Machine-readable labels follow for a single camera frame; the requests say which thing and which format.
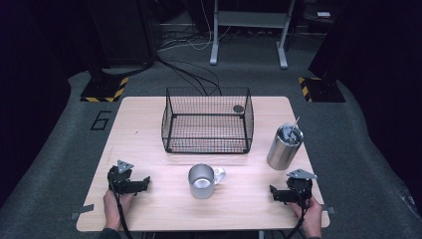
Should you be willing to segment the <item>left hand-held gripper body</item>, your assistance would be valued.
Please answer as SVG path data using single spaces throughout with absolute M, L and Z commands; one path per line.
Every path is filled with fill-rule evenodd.
M 139 186 L 130 181 L 133 165 L 118 160 L 107 174 L 108 189 L 118 194 L 137 193 Z

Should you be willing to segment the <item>black wire basket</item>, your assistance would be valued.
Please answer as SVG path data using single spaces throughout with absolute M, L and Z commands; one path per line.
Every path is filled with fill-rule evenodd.
M 233 106 L 242 106 L 237 114 Z M 254 110 L 246 87 L 174 87 L 166 90 L 161 123 L 170 153 L 247 153 L 252 147 Z

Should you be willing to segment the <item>steel mug with handle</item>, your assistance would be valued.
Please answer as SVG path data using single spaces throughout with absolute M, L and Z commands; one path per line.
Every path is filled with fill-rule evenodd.
M 215 185 L 226 176 L 223 167 L 211 167 L 205 163 L 192 166 L 188 172 L 191 194 L 197 199 L 207 199 L 214 193 Z

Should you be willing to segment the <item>person's right hand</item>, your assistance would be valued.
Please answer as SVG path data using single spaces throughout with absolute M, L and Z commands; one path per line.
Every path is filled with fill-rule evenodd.
M 296 203 L 290 203 L 295 213 L 299 218 L 302 218 L 302 208 Z M 321 216 L 322 206 L 317 202 L 314 197 L 309 199 L 308 211 L 305 214 L 302 228 L 305 231 L 307 238 L 309 237 L 321 237 Z

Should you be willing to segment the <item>black stand base hazard stripes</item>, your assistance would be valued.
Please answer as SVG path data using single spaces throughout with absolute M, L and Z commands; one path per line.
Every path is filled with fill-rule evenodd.
M 101 81 L 90 80 L 81 93 L 81 102 L 117 102 L 128 82 L 128 78 L 110 78 Z
M 344 103 L 342 95 L 336 83 L 326 83 L 320 78 L 299 77 L 299 84 L 305 100 L 310 103 Z

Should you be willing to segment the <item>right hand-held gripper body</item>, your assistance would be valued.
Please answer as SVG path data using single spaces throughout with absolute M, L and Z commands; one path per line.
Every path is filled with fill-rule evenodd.
M 313 180 L 317 176 L 304 169 L 296 169 L 288 173 L 287 186 L 291 196 L 289 202 L 305 203 L 312 197 Z

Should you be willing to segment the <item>white desk frame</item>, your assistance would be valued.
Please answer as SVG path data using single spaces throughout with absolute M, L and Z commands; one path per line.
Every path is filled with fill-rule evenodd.
M 218 61 L 219 52 L 219 27 L 252 27 L 252 28 L 273 28 L 281 29 L 282 35 L 276 43 L 280 67 L 283 70 L 288 68 L 286 58 L 285 42 L 293 16 L 296 0 L 288 0 L 289 8 L 286 13 L 262 13 L 262 12 L 237 12 L 223 11 L 219 9 L 219 0 L 214 0 L 213 11 L 213 42 L 210 56 L 210 65 L 215 66 Z

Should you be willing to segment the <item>grey tape strip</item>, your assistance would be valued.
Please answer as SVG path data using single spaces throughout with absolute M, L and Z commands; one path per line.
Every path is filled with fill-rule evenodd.
M 94 208 L 95 208 L 95 206 L 93 204 L 82 206 L 77 211 L 72 212 L 70 214 L 69 219 L 70 220 L 77 220 L 80 217 L 81 214 L 93 211 Z

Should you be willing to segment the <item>metal straw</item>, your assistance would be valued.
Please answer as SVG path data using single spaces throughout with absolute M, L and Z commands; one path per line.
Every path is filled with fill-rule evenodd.
M 290 132 L 288 133 L 288 139 L 290 143 L 294 143 L 295 139 L 293 137 L 294 131 L 296 129 L 296 127 L 298 126 L 299 120 L 301 117 L 298 117 L 295 121 L 295 123 L 292 125 Z

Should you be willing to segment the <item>person's left hand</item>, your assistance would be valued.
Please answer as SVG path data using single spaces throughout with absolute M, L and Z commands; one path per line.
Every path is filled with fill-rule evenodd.
M 123 194 L 119 197 L 119 202 L 123 215 L 126 215 L 131 201 L 133 199 L 133 194 Z M 108 190 L 104 196 L 104 206 L 105 206 L 105 228 L 113 229 L 118 231 L 121 227 L 120 215 L 117 207 L 117 202 L 112 191 Z

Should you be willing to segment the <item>steel tumbler with clear lid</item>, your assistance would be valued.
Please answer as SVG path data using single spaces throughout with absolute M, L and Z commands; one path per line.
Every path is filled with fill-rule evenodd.
M 304 141 L 303 132 L 296 127 L 293 134 L 295 142 L 289 142 L 288 133 L 290 132 L 292 125 L 292 123 L 284 123 L 276 131 L 267 155 L 267 163 L 272 169 L 287 169 Z

